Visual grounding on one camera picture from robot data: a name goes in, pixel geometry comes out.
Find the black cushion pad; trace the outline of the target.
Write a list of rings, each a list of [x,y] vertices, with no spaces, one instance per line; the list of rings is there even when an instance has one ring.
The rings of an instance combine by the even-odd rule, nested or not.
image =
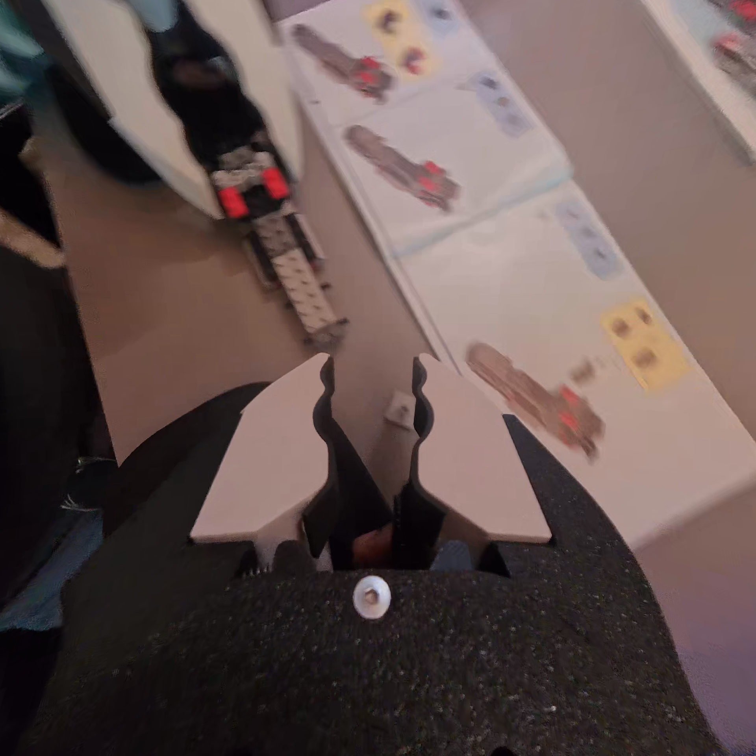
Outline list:
[[[235,430],[242,410],[269,382],[241,385],[202,403],[155,432],[118,466],[100,501],[103,536],[109,537],[165,482],[204,440]]]
[[[182,124],[196,161],[213,173],[221,169],[222,156],[241,147],[278,155],[224,46],[198,23],[186,2],[168,2],[166,20],[158,6],[132,3],[149,45],[156,88]],[[43,33],[37,33],[51,58],[45,79],[75,142],[121,182],[158,182],[158,173],[111,125],[111,115],[54,22],[48,37],[43,42]]]

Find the closed light blue instruction booklet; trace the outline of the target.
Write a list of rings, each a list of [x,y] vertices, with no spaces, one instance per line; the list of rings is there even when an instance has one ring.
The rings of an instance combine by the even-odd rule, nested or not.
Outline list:
[[[754,165],[754,2],[642,1],[686,81]]]

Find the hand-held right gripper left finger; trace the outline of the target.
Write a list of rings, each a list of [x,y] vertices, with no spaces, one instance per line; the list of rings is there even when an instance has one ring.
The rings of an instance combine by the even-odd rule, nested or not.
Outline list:
[[[189,533],[196,545],[251,543],[272,559],[295,544],[320,559],[392,512],[335,422],[334,359],[319,352],[267,385],[242,411]]]

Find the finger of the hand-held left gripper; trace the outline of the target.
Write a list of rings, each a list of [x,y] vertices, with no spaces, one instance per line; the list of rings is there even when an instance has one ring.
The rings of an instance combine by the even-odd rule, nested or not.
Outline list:
[[[211,219],[222,213],[183,127],[158,91],[148,27],[132,2],[42,2],[53,58],[106,126],[108,168],[126,184],[161,182]]]
[[[191,1],[191,10],[229,54],[241,88],[261,112],[290,172],[300,179],[305,167],[302,118],[264,5],[257,1]]]

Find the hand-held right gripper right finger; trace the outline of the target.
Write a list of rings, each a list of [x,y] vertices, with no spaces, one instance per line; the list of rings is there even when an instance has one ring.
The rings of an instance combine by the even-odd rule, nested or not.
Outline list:
[[[429,565],[449,541],[477,565],[492,543],[549,543],[552,531],[504,415],[429,354],[413,360],[417,441],[395,499],[395,553]]]

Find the person's black pants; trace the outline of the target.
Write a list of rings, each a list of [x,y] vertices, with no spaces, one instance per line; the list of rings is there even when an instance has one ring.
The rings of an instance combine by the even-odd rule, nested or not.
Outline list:
[[[1,600],[51,548],[81,457],[112,452],[26,105],[1,121]]]

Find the grey black toy brick model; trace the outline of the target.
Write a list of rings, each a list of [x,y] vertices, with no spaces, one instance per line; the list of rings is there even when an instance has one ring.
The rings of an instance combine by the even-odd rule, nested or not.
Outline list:
[[[220,154],[209,173],[224,218],[239,226],[261,285],[280,291],[310,345],[330,347],[345,336],[348,318],[326,296],[325,256],[296,200],[288,167],[267,128]]]

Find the brick instruction booklet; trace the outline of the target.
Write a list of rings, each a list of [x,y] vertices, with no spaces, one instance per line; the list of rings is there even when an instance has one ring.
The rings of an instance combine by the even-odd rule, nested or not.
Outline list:
[[[457,2],[279,24],[302,103],[439,359],[634,547],[754,485],[754,440]]]

